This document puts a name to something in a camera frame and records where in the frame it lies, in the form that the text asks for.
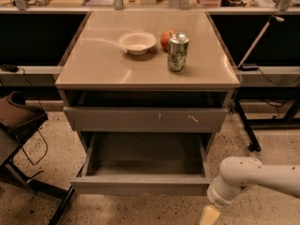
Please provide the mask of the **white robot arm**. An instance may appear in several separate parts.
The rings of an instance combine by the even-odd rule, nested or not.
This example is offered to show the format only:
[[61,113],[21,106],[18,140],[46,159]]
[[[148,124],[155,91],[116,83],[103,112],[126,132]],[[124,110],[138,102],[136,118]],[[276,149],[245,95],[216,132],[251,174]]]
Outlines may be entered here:
[[220,209],[251,186],[273,189],[300,198],[299,165],[264,165],[255,157],[226,157],[219,165],[219,173],[207,189],[210,202],[202,211],[199,225],[214,225]]

